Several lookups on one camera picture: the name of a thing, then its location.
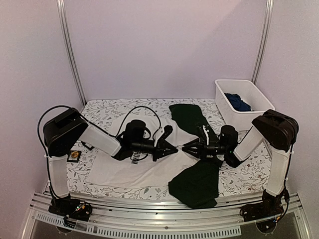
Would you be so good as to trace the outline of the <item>white green raglan t-shirt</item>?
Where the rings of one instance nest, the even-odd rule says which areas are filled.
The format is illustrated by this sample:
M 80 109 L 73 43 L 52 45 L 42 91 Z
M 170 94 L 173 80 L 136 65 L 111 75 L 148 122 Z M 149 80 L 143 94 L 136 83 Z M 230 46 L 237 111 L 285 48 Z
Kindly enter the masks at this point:
M 182 146 L 197 139 L 198 126 L 210 128 L 201 108 L 192 104 L 169 106 L 170 118 L 161 118 L 171 125 L 167 141 Z M 134 152 L 118 161 L 101 150 L 94 159 L 86 183 L 103 188 L 149 189 L 165 187 L 166 191 L 193 209 L 216 206 L 220 163 L 214 159 L 197 159 L 182 150 L 152 161 L 152 156 Z

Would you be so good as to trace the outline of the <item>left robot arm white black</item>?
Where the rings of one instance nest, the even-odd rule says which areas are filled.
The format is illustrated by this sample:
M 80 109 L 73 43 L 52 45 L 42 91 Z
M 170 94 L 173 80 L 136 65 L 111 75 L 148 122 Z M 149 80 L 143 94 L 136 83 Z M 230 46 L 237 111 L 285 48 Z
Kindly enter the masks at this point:
M 144 137 L 148 131 L 146 123 L 133 119 L 124 121 L 116 135 L 111 135 L 104 129 L 85 118 L 75 108 L 66 109 L 43 126 L 43 132 L 38 132 L 39 141 L 45 151 L 49 190 L 55 201 L 55 208 L 63 216 L 74 212 L 74 205 L 69 202 L 69 189 L 66 180 L 66 163 L 71 156 L 71 149 L 77 141 L 87 143 L 115 160 L 122 161 L 135 152 L 146 153 L 156 162 L 158 159 L 175 154 L 178 149 L 166 138 L 173 132 L 171 125 L 159 125 L 149 137 Z

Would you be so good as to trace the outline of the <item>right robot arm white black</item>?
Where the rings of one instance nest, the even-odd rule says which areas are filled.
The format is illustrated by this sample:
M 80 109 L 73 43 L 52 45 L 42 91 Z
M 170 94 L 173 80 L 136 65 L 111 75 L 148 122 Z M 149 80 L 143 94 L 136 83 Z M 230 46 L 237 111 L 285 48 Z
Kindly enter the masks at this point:
M 182 151 L 198 159 L 224 156 L 224 161 L 236 168 L 265 143 L 271 157 L 271 169 L 266 194 L 277 197 L 286 188 L 291 154 L 297 140 L 299 125 L 293 118 L 275 110 L 267 110 L 251 122 L 251 128 L 241 141 L 235 127 L 224 125 L 216 135 L 207 125 L 198 126 L 199 137 L 182 146 Z

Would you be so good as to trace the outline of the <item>yellow round brooch brown flowers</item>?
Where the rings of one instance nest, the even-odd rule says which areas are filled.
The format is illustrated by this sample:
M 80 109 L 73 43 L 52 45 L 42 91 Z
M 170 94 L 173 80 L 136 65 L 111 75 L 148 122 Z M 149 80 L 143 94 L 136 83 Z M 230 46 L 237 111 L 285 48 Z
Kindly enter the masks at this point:
M 78 158 L 78 155 L 79 155 L 79 152 L 78 151 L 73 151 L 70 153 L 70 157 L 75 159 L 75 158 Z

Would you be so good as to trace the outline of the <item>dark blue cloth in bin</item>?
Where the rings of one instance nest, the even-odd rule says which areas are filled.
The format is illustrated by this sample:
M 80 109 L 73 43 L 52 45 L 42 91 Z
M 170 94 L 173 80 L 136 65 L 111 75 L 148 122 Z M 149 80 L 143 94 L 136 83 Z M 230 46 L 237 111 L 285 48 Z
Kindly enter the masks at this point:
M 251 106 L 244 102 L 238 94 L 225 93 L 225 96 L 235 110 L 239 112 L 251 111 Z

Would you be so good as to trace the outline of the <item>white plastic bin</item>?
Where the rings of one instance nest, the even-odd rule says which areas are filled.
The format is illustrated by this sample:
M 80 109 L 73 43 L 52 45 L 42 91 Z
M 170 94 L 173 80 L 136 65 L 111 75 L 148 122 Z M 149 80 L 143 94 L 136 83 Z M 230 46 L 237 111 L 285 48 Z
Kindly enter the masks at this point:
M 226 124 L 237 131 L 249 130 L 254 118 L 267 110 L 274 110 L 273 104 L 249 80 L 215 80 L 216 105 Z

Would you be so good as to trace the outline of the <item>floral patterned table mat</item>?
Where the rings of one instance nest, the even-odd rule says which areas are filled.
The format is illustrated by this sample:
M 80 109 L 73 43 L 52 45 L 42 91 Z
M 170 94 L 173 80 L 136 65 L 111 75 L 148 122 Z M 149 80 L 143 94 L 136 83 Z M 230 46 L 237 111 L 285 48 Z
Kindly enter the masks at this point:
M 153 109 L 160 117 L 170 117 L 169 106 L 173 104 L 198 105 L 215 132 L 225 124 L 214 99 L 118 99 L 91 100 L 82 113 L 93 123 L 108 129 L 112 122 L 124 116 L 129 110 L 136 115 L 151 116 Z M 91 196 L 94 198 L 116 197 L 152 201 L 170 201 L 175 198 L 168 192 L 167 186 L 113 187 L 101 186 L 88 182 L 87 178 L 93 168 L 98 151 L 88 150 L 77 142 L 74 150 L 80 150 L 79 162 L 68 162 L 66 180 L 71 196 Z M 224 163 L 219 171 L 219 197 L 260 193 L 268 183 L 271 158 L 264 144 L 252 153 L 243 165 L 231 168 Z

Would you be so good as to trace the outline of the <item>black display box far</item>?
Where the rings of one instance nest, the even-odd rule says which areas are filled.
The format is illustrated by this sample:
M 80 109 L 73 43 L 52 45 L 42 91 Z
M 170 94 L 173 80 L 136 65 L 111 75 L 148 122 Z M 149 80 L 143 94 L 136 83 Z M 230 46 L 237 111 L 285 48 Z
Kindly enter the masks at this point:
M 92 146 L 92 145 L 90 145 L 90 144 L 87 144 L 87 143 L 85 143 L 85 142 L 83 142 L 83 141 L 81 141 L 81 143 L 82 143 L 82 145 L 83 145 L 86 149 L 88 149 L 89 151 L 91 151 L 91 150 L 94 149 L 94 146 Z

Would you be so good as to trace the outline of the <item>black display box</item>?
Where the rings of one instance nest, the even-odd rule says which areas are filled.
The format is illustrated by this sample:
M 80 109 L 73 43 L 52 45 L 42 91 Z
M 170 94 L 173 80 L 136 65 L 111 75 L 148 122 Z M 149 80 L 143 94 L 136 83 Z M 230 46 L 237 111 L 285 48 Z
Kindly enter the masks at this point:
M 71 150 L 68 153 L 67 162 L 78 163 L 81 157 L 82 151 L 80 150 Z
M 92 145 L 90 145 L 90 144 L 87 144 L 87 143 L 85 143 L 85 142 L 83 142 L 83 141 L 81 141 L 81 143 L 82 143 L 82 145 L 83 145 L 86 149 L 88 149 L 89 151 L 91 151 L 91 150 L 94 149 L 94 146 L 92 146 Z

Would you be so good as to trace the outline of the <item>black display box near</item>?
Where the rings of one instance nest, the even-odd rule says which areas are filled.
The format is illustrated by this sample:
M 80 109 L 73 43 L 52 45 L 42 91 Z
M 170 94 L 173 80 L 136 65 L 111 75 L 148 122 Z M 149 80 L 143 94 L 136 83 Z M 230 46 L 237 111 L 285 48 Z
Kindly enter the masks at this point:
M 81 157 L 82 151 L 80 150 L 71 150 L 68 153 L 67 162 L 78 163 Z

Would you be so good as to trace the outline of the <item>aluminium front rail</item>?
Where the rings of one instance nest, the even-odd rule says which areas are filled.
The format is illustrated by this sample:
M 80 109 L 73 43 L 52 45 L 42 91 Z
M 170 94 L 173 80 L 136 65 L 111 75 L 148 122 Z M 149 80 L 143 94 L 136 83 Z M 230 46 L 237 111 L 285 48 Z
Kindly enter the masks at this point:
M 261 202 L 261 193 L 217 199 L 212 209 L 193 210 L 176 200 L 143 200 L 75 194 L 93 212 L 87 222 L 64 225 L 48 211 L 47 191 L 34 193 L 22 239 L 309 239 L 311 232 L 298 194 L 290 195 L 285 216 L 271 229 L 272 218 L 246 222 L 240 209 Z

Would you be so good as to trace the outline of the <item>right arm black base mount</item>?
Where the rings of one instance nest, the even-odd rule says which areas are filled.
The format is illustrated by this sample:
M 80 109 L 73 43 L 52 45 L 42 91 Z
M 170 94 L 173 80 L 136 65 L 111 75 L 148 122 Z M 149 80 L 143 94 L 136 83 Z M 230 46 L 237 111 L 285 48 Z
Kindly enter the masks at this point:
M 284 209 L 281 205 L 281 198 L 281 195 L 275 197 L 264 191 L 261 202 L 244 205 L 241 207 L 239 215 L 244 219 L 244 222 L 248 222 L 282 214 Z

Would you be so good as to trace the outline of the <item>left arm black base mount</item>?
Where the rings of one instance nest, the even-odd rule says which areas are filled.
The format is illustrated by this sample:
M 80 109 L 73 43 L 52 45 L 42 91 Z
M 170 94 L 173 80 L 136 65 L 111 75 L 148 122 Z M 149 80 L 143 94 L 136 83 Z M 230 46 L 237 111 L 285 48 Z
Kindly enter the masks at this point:
M 48 211 L 63 216 L 65 219 L 75 219 L 88 222 L 92 214 L 92 206 L 79 199 L 52 199 Z

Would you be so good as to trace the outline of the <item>right aluminium frame post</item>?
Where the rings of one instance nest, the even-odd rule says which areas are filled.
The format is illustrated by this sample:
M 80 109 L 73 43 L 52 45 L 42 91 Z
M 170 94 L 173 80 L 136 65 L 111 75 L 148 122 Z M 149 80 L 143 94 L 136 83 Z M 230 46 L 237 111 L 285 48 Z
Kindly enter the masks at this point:
M 252 74 L 251 81 L 254 85 L 257 84 L 259 73 L 262 67 L 262 62 L 266 50 L 267 40 L 270 32 L 272 12 L 274 7 L 274 0 L 266 0 L 265 16 L 263 21 L 262 35 L 259 44 L 259 50 Z

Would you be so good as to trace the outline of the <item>left aluminium frame post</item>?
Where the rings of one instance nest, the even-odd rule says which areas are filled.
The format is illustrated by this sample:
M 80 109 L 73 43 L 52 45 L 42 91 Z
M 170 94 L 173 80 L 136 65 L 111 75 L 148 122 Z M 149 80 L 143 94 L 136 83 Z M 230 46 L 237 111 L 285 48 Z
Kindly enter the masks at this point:
M 65 1 L 64 0 L 57 0 L 56 3 L 57 3 L 57 9 L 58 9 L 59 20 L 60 20 L 60 25 L 61 25 L 62 36 L 64 39 L 65 49 L 66 49 L 67 57 L 69 60 L 74 84 L 75 84 L 80 102 L 81 102 L 82 106 L 85 106 L 87 104 L 87 99 L 85 97 L 84 89 L 82 86 L 78 67 L 76 64 L 74 51 L 72 48 L 72 42 L 71 42 L 71 37 L 70 37 L 70 32 L 69 32 L 69 27 L 68 27 L 68 22 L 67 22 Z

